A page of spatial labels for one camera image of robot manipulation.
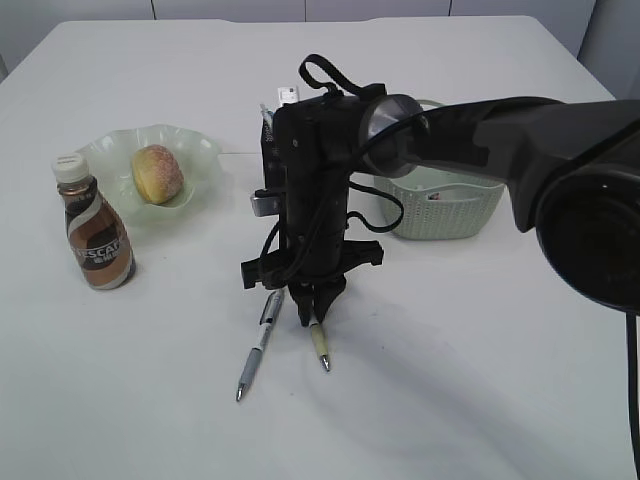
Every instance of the table surface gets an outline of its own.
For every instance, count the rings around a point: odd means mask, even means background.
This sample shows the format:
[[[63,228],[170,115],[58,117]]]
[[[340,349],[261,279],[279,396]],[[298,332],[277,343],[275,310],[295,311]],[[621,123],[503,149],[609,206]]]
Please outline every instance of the table surface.
[[[235,403],[266,299],[239,263],[273,221],[248,203],[258,103],[311,52],[444,103],[611,98],[526,17],[60,25],[0,85],[0,478],[633,478],[623,319],[563,284],[506,198],[475,238],[377,236],[384,265],[327,317],[330,374],[289,299]],[[92,291],[49,162],[154,123],[216,139],[222,174],[179,221],[129,225],[136,277]]]

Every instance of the basket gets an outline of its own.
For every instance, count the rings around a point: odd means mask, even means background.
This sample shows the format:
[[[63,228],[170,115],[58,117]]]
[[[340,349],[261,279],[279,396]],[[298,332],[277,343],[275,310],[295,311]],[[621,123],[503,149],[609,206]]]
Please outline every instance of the basket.
[[[398,179],[375,177],[375,186],[402,202],[404,218],[393,231],[413,240],[450,240],[476,235],[493,214],[504,184],[471,175],[418,167]],[[388,223],[400,208],[380,199]]]

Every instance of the white pen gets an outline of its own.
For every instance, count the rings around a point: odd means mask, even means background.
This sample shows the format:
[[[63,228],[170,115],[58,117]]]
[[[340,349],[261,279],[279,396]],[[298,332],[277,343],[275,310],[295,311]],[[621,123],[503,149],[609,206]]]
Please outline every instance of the white pen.
[[[260,104],[260,113],[262,114],[262,118],[264,119],[264,121],[267,122],[269,131],[273,132],[273,117],[271,116],[271,112],[267,109],[264,103]]]
[[[271,330],[273,330],[273,326],[276,323],[276,318],[280,312],[283,300],[283,289],[276,290],[269,295],[269,298],[267,299],[267,303],[262,311],[262,316],[260,317],[258,342],[249,352],[247,361],[244,364],[244,370],[242,370],[242,375],[240,375],[240,380],[238,380],[236,402],[239,402],[242,399],[245,392],[251,387],[251,383],[253,383],[253,379],[256,376],[258,367],[260,366],[260,361],[262,360],[262,354],[269,342],[269,336],[271,335]]]
[[[327,336],[324,333],[322,325],[318,323],[318,319],[314,314],[311,315],[311,322],[309,323],[311,328],[311,340],[313,346],[316,349],[318,360],[322,364],[327,372],[331,371],[331,361],[329,360],[329,345],[327,344]]]

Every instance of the bottle cap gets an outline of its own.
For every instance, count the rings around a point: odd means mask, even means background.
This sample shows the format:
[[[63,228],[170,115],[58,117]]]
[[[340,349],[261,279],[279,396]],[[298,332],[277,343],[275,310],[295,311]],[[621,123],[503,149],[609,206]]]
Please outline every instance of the bottle cap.
[[[70,153],[56,158],[51,168],[58,183],[76,183],[90,175],[89,164],[79,153]]]

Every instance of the pen tip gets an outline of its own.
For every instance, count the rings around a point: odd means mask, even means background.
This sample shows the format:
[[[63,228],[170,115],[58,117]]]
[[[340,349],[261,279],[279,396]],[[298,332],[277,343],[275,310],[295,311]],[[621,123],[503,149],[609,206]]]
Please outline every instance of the pen tip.
[[[329,355],[322,355],[320,357],[320,361],[322,362],[322,366],[327,372],[331,371],[331,362],[329,361]]]

